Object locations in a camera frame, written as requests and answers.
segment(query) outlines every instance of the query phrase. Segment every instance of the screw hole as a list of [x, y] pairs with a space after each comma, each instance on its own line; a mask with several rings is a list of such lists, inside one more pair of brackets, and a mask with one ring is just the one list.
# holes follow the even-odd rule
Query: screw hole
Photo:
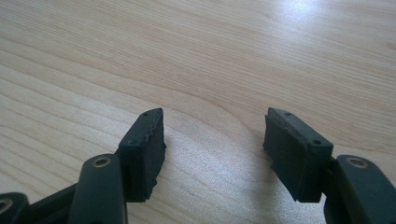
[[320, 142], [318, 139], [315, 139], [315, 140], [313, 141], [313, 143], [314, 143], [314, 144], [317, 144], [317, 145], [321, 145], [321, 142]]
[[361, 159], [358, 159], [358, 158], [349, 157], [349, 158], [346, 159], [346, 161], [349, 162], [349, 164], [351, 164], [351, 165], [353, 165], [355, 167], [361, 168], [361, 169], [365, 169], [365, 168], [367, 168], [369, 166], [367, 164], [367, 162], [365, 162], [365, 161], [363, 161]]
[[9, 198], [0, 200], [0, 215], [3, 214], [10, 208], [13, 204], [13, 201]]
[[110, 162], [111, 162], [111, 159], [110, 159], [110, 158], [108, 158], [108, 157], [101, 157], [101, 158], [96, 159], [96, 160], [92, 163], [92, 165], [93, 165], [94, 167], [99, 168], [99, 167], [107, 166]]

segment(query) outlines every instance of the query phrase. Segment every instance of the small hole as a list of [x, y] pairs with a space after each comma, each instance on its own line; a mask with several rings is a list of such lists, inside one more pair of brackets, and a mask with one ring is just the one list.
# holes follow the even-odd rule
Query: small hole
[[320, 142], [318, 139], [315, 139], [315, 140], [313, 141], [313, 143], [315, 143], [315, 144], [317, 144], [317, 145], [320, 145], [320, 144], [321, 144], [321, 142]]
[[6, 212], [13, 204], [11, 199], [1, 199], [0, 200], [0, 214]]
[[97, 159], [96, 161], [93, 162], [94, 167], [104, 167], [107, 166], [111, 162], [110, 158], [107, 157], [102, 157]]
[[369, 165], [367, 164], [367, 162], [362, 161], [362, 160], [360, 160], [360, 159], [358, 159], [358, 158], [349, 157], [349, 158], [347, 158], [346, 160], [347, 160], [347, 162], [349, 162], [351, 165], [353, 165], [353, 166], [355, 166], [355, 167], [358, 167], [358, 168], [361, 168], [361, 169], [367, 168], [367, 167], [369, 166]]

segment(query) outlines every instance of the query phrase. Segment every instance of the wooden table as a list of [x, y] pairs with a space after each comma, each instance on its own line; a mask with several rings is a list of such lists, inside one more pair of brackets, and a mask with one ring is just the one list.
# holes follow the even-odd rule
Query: wooden table
[[0, 190], [30, 203], [155, 107], [166, 159], [130, 223], [324, 223], [270, 168], [270, 106], [396, 185], [394, 1], [1, 1], [0, 78]]

